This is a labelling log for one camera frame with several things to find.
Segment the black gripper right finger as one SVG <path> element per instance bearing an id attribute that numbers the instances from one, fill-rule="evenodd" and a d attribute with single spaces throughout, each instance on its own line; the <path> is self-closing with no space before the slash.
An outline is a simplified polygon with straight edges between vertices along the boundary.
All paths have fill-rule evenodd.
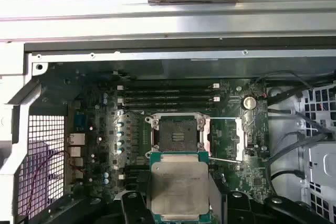
<path id="1" fill-rule="evenodd" d="M 231 191 L 224 202 L 223 223 L 330 223 L 330 221 L 286 197 L 271 196 L 261 204 L 240 191 Z"/>

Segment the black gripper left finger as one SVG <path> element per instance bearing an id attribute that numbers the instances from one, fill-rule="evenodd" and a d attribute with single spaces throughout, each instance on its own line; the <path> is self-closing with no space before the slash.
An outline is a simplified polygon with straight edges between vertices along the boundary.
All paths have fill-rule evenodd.
<path id="1" fill-rule="evenodd" d="M 138 191 L 126 191 L 108 203 L 101 198 L 83 199 L 54 214 L 47 223 L 155 223 Z"/>

